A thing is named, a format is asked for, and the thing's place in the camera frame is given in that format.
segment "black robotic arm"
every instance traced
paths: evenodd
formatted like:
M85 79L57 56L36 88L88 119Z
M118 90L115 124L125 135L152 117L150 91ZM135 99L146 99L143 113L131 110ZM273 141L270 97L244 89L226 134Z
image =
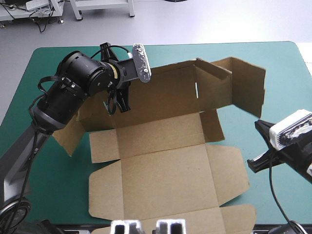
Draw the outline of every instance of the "black robotic arm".
M149 82L151 70L142 44L134 44L129 59L119 61L108 43L101 45L101 61L74 51L58 65L54 76L38 83L43 92L29 107L31 125L0 158L0 234L13 233L30 211L24 197L30 192L27 179L32 161L54 131L63 129L84 101L107 91L106 108L114 114L129 111L130 81ZM46 91L42 84L53 81Z

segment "box flap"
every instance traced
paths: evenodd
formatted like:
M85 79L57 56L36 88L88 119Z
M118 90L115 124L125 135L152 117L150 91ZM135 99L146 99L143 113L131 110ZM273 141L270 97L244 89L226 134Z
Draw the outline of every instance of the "box flap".
M201 112L200 119L204 132L205 142L216 142L224 140L224 135L216 110Z
M232 103L260 118L265 92L265 69L238 58L225 58L212 64L232 71Z
M181 148L205 143L202 122L209 121L205 127L207 138L219 139L221 129L215 111L157 120L149 123L90 133L91 156L93 162L148 154L157 151Z
M93 163L120 159L116 129L92 132L89 136Z
M206 145L218 203L222 205L249 189L249 179L238 148Z
M145 233L152 233L158 219L183 218L187 234L250 234L256 221L252 205L238 205L157 217L142 220ZM110 227L96 229L92 234L109 234Z
M167 218L185 219L187 234L225 234L222 213L219 207L141 220L141 224L145 233L151 234L156 227L157 220ZM109 234L109 231L110 227L101 228L94 230L92 234Z
M227 234L250 234L254 228L257 214L252 205L238 205L221 208Z
M69 121L65 128L53 133L54 139L66 150L68 155L72 155L78 146L85 129L82 124L76 120L77 115Z
M205 144L125 158L121 160L121 168L125 219L144 220L218 206ZM107 175L105 169L99 170L97 176ZM106 179L101 186L115 185ZM112 219L109 214L112 204L106 200L114 201L114 196L109 192L106 199L99 199L90 192L90 200L97 199L90 206L106 211L105 216L90 214Z
M90 175L89 213L94 217L124 219L120 161L93 172Z

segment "white table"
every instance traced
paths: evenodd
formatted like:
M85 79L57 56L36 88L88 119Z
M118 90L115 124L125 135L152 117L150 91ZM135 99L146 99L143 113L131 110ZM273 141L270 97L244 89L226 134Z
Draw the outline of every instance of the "white table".
M130 16L135 16L133 0L70 0L76 19L82 20L83 10L128 7Z

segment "brown cardboard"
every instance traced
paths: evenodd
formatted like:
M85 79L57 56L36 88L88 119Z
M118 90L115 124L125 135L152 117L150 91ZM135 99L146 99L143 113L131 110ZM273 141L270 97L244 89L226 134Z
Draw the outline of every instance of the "brown cardboard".
M152 74L149 83L132 82L129 93L131 111L108 115L103 105L107 93L98 93L83 104L72 120L78 123L57 131L54 138L71 155L84 132L204 113L230 104L257 117L261 115L265 70L237 58L212 63L197 58L153 68ZM206 133L205 141L222 140L219 124L212 125L215 131ZM73 140L68 142L67 136L72 136Z
M249 182L240 151L206 145L208 129L203 129L202 121L197 113L90 133L95 146L94 139L106 142L114 131L118 144L113 159L121 158L118 166L113 163L90 176L90 214L146 220L216 208L245 192ZM104 148L92 151L92 158L112 159ZM110 167L114 173L108 173ZM122 207L114 203L117 197L122 197Z
M149 83L132 82L131 111L108 115L99 93L54 135L71 154L92 131L92 162L120 159L90 175L90 215L139 219L146 233L163 218L186 219L190 234L250 233L254 207L220 208L249 188L240 150L206 142L224 139L217 108L234 104L260 117L265 70L237 58L198 58L152 74ZM64 136L73 137L69 145Z
M205 209L164 218L186 219L188 234L250 234L256 221L256 210L252 205L237 205ZM158 218L142 220L145 233L152 233ZM92 234L109 234L110 228L96 229Z

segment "table surface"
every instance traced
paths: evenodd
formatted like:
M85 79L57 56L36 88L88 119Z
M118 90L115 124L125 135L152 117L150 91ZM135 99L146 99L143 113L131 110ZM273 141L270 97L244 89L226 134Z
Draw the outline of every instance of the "table surface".
M54 47L34 51L0 126L0 155L29 125L27 108L40 94L38 80L54 74L58 63L74 50L92 55L98 47ZM312 110L312 78L292 42L152 45L146 46L146 52L151 67L196 57L207 61L229 56L241 58L267 70L263 120L278 122L298 109ZM126 58L124 52L116 49L116 53L121 59ZM241 149L251 185L246 193L225 205L250 203L257 208L257 223L285 223L270 192L268 170L254 174L247 167L247 159L267 150L254 128L257 118L235 106L218 109L218 114L226 139L213 144ZM72 157L50 138L31 172L32 193L28 198L33 208L28 219L48 218L53 223L107 223L88 213L88 177L105 165L107 163L91 163L88 134L84 135ZM311 184L287 165L273 168L273 184L289 218L311 223Z

